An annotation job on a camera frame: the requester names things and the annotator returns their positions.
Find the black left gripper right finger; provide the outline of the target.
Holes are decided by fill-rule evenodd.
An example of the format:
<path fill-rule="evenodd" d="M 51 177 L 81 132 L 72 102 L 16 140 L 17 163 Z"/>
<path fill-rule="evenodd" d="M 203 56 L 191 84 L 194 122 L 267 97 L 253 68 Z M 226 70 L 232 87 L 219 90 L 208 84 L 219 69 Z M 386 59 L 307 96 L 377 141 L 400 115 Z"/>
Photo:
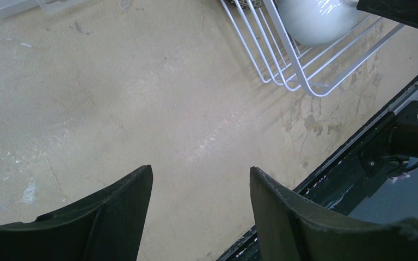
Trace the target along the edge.
<path fill-rule="evenodd" d="M 418 218 L 386 225 L 354 219 L 250 169 L 250 199 L 263 260 L 418 260 Z"/>

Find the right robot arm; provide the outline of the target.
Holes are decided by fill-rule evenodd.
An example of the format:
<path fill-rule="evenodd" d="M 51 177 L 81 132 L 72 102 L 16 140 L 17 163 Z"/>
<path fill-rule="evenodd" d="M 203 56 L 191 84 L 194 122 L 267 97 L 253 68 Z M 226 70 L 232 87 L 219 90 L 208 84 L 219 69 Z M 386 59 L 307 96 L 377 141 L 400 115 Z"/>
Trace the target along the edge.
<path fill-rule="evenodd" d="M 359 1 L 357 8 L 418 29 L 418 1 Z M 397 176 L 418 167 L 418 101 L 407 112 L 389 113 L 389 123 L 359 152 L 366 176 L 374 177 L 390 162 L 398 165 L 387 172 Z"/>

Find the white bowl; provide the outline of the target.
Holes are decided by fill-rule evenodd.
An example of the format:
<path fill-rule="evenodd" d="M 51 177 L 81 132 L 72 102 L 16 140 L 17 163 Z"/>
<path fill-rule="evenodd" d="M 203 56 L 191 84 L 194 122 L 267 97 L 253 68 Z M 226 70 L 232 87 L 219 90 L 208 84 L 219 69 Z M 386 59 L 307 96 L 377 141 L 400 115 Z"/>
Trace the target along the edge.
<path fill-rule="evenodd" d="M 358 1 L 277 1 L 279 17 L 287 33 L 307 47 L 330 44 L 349 33 L 360 21 Z"/>

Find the brown rimmed beige bowl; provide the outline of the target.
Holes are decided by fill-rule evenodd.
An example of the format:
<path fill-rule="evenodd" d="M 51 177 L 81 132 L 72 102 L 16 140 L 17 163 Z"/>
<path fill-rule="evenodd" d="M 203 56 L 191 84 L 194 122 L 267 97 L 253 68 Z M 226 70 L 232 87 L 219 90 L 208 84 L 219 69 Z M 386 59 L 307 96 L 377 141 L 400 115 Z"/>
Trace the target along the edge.
<path fill-rule="evenodd" d="M 265 5 L 263 0 L 226 0 L 226 2 L 235 7 L 239 4 L 242 9 L 250 9 L 250 7 L 258 9 Z"/>

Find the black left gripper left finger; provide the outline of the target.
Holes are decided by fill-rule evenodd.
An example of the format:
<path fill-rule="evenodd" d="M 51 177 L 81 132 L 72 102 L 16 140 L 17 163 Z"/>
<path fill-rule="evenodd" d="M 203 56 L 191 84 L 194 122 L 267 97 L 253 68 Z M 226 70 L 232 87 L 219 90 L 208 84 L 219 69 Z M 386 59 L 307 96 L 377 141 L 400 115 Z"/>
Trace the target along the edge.
<path fill-rule="evenodd" d="M 152 184 L 144 165 L 33 222 L 0 225 L 0 260 L 136 260 Z"/>

